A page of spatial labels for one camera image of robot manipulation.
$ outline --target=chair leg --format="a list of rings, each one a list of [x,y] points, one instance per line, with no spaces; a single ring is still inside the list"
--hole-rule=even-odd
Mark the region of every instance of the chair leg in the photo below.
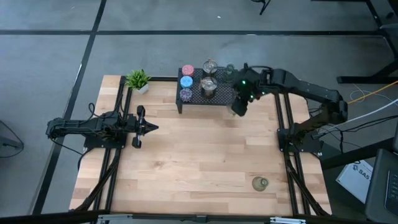
[[[262,8],[261,8],[261,11],[260,11],[260,16],[266,10],[266,7],[267,7],[266,0],[263,0],[261,2],[262,2]]]

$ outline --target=glass jar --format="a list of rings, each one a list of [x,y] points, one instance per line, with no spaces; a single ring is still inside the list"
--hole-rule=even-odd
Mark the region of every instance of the glass jar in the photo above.
[[[203,64],[203,71],[205,72],[204,77],[210,76],[214,77],[215,73],[217,72],[218,65],[212,59],[207,60]]]
[[[200,81],[202,95],[205,98],[211,99],[216,94],[217,80],[212,77],[205,77]]]

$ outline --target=potted plant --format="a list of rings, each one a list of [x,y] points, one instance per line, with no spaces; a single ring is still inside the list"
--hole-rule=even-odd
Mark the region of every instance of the potted plant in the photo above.
[[[140,94],[144,94],[148,88],[148,81],[150,77],[141,70],[132,70],[130,74],[126,76],[126,85],[129,88],[136,89]]]

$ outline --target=blue lid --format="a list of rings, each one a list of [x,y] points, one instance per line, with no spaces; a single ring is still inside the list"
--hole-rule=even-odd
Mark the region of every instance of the blue lid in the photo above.
[[[182,88],[190,88],[192,86],[193,80],[189,76],[184,76],[180,80]]]

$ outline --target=green plant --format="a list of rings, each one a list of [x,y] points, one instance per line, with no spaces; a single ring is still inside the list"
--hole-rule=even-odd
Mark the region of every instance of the green plant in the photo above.
[[[141,70],[132,70],[127,76],[126,76],[126,82],[125,84],[129,88],[133,89],[141,89],[144,85],[148,83],[150,80],[150,77],[147,76],[147,74]]]

